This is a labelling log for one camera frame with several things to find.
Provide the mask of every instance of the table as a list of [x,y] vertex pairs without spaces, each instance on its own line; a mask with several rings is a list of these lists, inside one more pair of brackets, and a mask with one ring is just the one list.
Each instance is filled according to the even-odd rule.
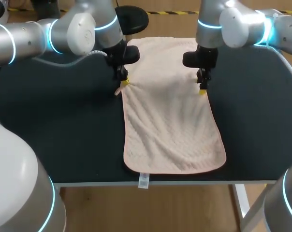
[[[117,86],[100,56],[68,69],[25,60],[1,70],[0,121],[33,148],[60,187],[135,185],[138,174],[123,162]],[[278,56],[257,47],[219,49],[208,96],[226,163],[204,174],[151,175],[150,184],[275,183],[292,165],[292,76]],[[243,185],[235,191],[246,195]]]

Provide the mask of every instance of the yellow black warning tape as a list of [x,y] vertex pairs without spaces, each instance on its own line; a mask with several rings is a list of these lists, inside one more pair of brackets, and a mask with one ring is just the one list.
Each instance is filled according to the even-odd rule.
[[[16,9],[16,8],[8,8],[9,11],[33,11],[27,9]],[[283,14],[292,15],[292,11],[280,11]],[[197,15],[198,11],[148,11],[149,15]]]

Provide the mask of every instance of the towel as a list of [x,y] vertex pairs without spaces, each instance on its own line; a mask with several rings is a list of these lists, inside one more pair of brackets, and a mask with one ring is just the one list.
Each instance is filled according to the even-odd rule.
[[222,166],[226,154],[207,94],[199,94],[198,69],[182,64],[194,39],[143,38],[129,42],[140,60],[126,68],[122,89],[126,129],[124,162],[149,174],[196,174]]

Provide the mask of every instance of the glowing blue ring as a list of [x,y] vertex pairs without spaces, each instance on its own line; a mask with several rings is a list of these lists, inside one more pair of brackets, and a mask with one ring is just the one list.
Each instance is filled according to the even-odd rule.
[[291,213],[292,215],[292,208],[288,202],[288,199],[287,199],[287,195],[286,195],[286,187],[285,187],[285,181],[286,181],[286,175],[287,175],[287,172],[288,170],[286,171],[284,177],[283,177],[283,181],[282,181],[282,192],[283,192],[283,198],[285,199],[285,202],[286,202],[286,205],[287,205],[287,208],[289,210],[289,212]]
[[99,28],[95,28],[94,30],[103,30],[105,28],[110,27],[111,25],[113,25],[115,22],[117,21],[117,16],[114,18],[114,20],[112,22],[110,22],[109,24],[103,26],[103,27],[99,27]]
[[47,216],[47,218],[46,218],[46,221],[44,222],[44,224],[42,225],[42,227],[39,229],[39,231],[38,232],[42,232],[43,230],[44,230],[44,228],[45,228],[45,226],[47,225],[47,223],[48,223],[48,221],[49,221],[49,219],[50,219],[50,217],[51,217],[51,215],[52,215],[52,213],[53,213],[53,210],[54,210],[54,206],[55,206],[55,187],[54,187],[54,184],[53,184],[53,182],[51,181],[51,179],[50,179],[50,182],[51,182],[51,185],[52,185],[52,187],[53,187],[53,203],[51,204],[51,209],[50,209],[50,212],[49,212],[49,214],[48,214],[48,216]]
[[212,25],[207,25],[207,24],[205,24],[205,23],[202,23],[199,19],[198,19],[198,23],[199,23],[200,25],[202,25],[203,27],[206,27],[206,28],[212,28],[212,29],[221,29],[221,28],[222,28],[222,26],[212,26]]
[[12,44],[13,44],[13,56],[12,56],[12,60],[9,62],[9,64],[11,64],[15,60],[15,57],[16,57],[16,44],[15,44],[15,41],[14,41],[14,37],[5,26],[0,24],[0,27],[2,27],[8,33],[8,35],[9,35],[11,41],[12,41]]
[[[256,11],[256,12],[258,12],[259,14],[261,14],[261,15],[263,15],[265,17],[265,14],[263,14],[261,11]],[[271,21],[271,19],[265,17],[263,37],[255,45],[258,45],[258,44],[266,42],[268,37],[270,36],[271,30],[272,30],[272,21]]]
[[57,53],[59,53],[59,54],[62,54],[61,52],[59,52],[59,51],[57,51],[57,50],[55,49],[55,47],[53,46],[53,42],[51,42],[51,30],[52,30],[54,24],[55,24],[57,21],[58,21],[58,20],[56,19],[56,20],[55,20],[54,22],[52,22],[52,24],[50,25],[50,28],[49,28],[49,31],[48,31],[48,40],[49,40],[49,43],[50,43],[50,46],[52,47],[52,49],[53,49],[55,52],[57,52]]

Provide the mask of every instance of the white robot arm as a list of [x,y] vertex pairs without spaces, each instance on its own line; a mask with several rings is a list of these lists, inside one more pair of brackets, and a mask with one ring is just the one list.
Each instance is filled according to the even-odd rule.
[[[201,89],[207,89],[211,70],[217,62],[217,48],[222,45],[270,47],[292,72],[292,67],[277,51],[292,54],[292,16],[274,9],[255,11],[237,0],[202,0],[196,42],[197,50],[185,53],[183,63],[187,67],[200,68],[197,76]],[[292,167],[265,191],[262,200],[268,230],[292,231]],[[249,221],[252,217],[249,211],[244,220]]]
[[197,50],[185,53],[183,63],[200,68],[201,89],[207,89],[222,45],[267,45],[292,54],[292,16],[274,9],[253,10],[238,0],[202,0],[197,28]]
[[[76,0],[61,19],[0,23],[0,66],[46,52],[86,55],[95,38],[115,74],[139,59],[127,46],[111,0]],[[0,232],[63,232],[65,207],[34,151],[0,124]]]

